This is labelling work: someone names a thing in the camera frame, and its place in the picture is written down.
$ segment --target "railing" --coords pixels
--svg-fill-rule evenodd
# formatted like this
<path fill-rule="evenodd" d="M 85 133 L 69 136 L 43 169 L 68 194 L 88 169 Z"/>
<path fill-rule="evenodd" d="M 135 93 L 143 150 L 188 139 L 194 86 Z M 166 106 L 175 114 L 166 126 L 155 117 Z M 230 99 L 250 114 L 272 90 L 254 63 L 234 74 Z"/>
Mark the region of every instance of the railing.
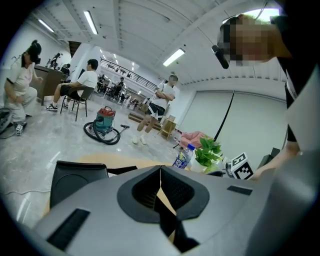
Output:
<path fill-rule="evenodd" d="M 141 77 L 140 75 L 138 75 L 138 74 L 122 67 L 122 66 L 119 66 L 118 64 L 101 59 L 100 65 L 103 68 L 113 70 L 114 72 L 119 73 L 120 75 L 122 75 L 126 79 L 131 79 L 131 80 L 135 81 L 137 84 L 139 84 L 142 87 L 147 87 L 147 88 L 151 89 L 152 91 L 155 91 L 157 88 L 157 86 L 154 83 L 148 81 L 147 79 Z"/>

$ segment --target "potted plant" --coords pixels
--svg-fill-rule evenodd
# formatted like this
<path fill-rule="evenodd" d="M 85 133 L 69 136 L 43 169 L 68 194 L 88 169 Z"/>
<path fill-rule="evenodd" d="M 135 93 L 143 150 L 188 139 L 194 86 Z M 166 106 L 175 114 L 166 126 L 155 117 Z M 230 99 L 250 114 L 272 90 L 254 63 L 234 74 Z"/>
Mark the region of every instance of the potted plant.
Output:
<path fill-rule="evenodd" d="M 213 171 L 215 162 L 220 159 L 221 145 L 207 136 L 200 138 L 200 143 L 202 148 L 195 150 L 191 160 L 191 171 L 197 173 L 203 173 L 206 170 Z"/>

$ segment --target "wet vacuum cleaner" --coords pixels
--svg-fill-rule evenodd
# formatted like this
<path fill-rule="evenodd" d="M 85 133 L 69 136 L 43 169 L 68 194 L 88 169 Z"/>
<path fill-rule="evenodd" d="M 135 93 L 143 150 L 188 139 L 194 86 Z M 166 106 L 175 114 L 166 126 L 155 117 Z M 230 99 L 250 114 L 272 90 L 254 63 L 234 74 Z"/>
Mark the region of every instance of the wet vacuum cleaner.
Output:
<path fill-rule="evenodd" d="M 119 142 L 121 133 L 130 128 L 128 125 L 121 124 L 122 131 L 113 127 L 116 111 L 109 106 L 101 108 L 96 114 L 93 122 L 88 122 L 83 126 L 84 132 L 92 139 L 107 145 L 115 145 Z"/>

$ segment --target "pink cloth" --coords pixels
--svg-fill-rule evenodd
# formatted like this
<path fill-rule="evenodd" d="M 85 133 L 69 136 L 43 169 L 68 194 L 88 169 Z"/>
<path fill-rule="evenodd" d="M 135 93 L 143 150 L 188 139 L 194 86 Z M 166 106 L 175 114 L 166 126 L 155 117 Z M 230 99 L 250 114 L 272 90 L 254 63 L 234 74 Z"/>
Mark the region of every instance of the pink cloth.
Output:
<path fill-rule="evenodd" d="M 196 148 L 201 148 L 202 145 L 200 143 L 200 138 L 205 138 L 205 136 L 206 135 L 201 131 L 194 131 L 190 133 L 183 132 L 181 135 L 181 141 L 179 145 L 183 148 L 186 148 L 188 144 L 191 143 Z"/>

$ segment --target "floor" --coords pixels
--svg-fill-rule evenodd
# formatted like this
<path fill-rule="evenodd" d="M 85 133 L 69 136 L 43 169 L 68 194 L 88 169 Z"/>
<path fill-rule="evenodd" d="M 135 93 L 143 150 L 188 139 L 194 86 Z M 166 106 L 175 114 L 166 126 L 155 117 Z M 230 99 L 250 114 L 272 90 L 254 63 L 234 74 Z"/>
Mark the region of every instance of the floor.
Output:
<path fill-rule="evenodd" d="M 99 143 L 83 131 L 84 124 L 92 122 L 103 106 L 116 110 L 116 129 L 121 130 L 121 124 L 130 126 L 121 134 L 116 145 Z M 41 219 L 50 195 L 44 191 L 50 191 L 57 160 L 73 162 L 84 155 L 111 152 L 123 157 L 173 163 L 177 156 L 177 151 L 173 150 L 176 143 L 173 139 L 166 141 L 157 135 L 156 130 L 146 136 L 147 145 L 132 143 L 131 138 L 137 132 L 138 123 L 128 119 L 130 111 L 122 105 L 92 95 L 88 101 L 88 117 L 85 109 L 79 108 L 78 120 L 75 122 L 75 110 L 64 109 L 62 114 L 60 111 L 49 112 L 37 103 L 34 115 L 27 118 L 28 124 L 22 136 L 14 135 L 0 140 L 0 193 L 12 218 L 30 228 Z M 24 193 L 29 190 L 43 192 Z M 7 194 L 10 191 L 20 194 Z"/>

